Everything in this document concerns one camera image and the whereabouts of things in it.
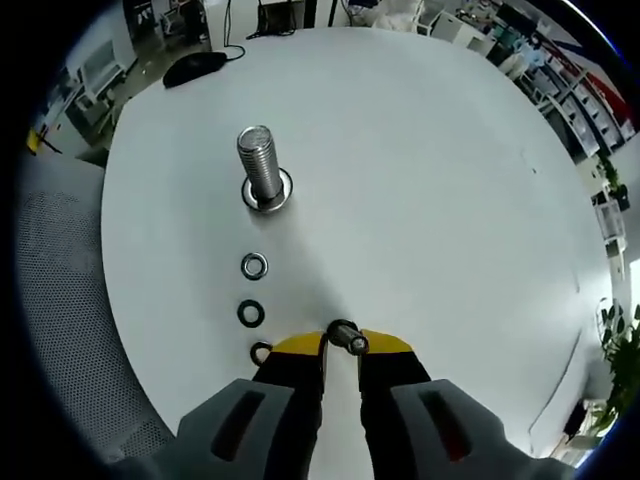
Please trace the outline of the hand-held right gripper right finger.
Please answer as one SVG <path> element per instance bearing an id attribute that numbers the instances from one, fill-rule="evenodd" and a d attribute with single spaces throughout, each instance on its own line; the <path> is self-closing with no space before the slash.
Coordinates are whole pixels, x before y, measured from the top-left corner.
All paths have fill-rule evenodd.
<path id="1" fill-rule="evenodd" d="M 376 479 L 506 479 L 501 421 L 448 380 L 433 380 L 405 341 L 365 330 L 360 418 Z"/>

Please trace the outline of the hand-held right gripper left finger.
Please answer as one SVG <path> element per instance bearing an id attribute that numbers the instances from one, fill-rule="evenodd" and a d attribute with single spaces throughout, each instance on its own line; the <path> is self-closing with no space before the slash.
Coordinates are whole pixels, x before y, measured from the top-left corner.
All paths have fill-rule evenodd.
<path id="1" fill-rule="evenodd" d="M 275 344 L 252 379 L 237 379 L 180 421 L 179 479 L 306 479 L 321 425 L 320 332 Z"/>

